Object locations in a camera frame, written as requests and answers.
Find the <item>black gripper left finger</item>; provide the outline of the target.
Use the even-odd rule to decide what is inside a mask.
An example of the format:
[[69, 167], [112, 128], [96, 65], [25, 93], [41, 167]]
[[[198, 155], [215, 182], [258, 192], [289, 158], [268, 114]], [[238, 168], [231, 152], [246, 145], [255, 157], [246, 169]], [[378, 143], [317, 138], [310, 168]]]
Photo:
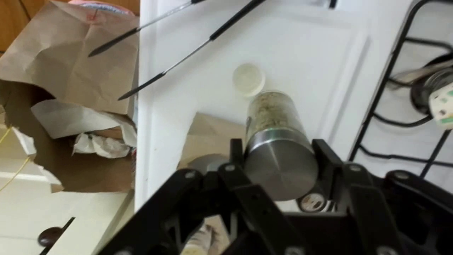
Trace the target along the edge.
[[242, 140], [229, 141], [229, 160], [218, 169], [228, 191], [231, 245], [224, 255], [307, 255], [307, 245], [263, 188], [243, 172]]

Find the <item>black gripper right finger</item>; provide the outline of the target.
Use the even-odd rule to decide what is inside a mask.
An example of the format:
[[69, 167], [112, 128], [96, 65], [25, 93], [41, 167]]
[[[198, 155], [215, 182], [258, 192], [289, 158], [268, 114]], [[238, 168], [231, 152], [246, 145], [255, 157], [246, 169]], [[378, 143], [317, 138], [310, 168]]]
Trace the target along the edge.
[[360, 164], [343, 161], [323, 140], [314, 138], [317, 185], [335, 203], [327, 215], [327, 236], [340, 255], [402, 255], [402, 240], [381, 189]]

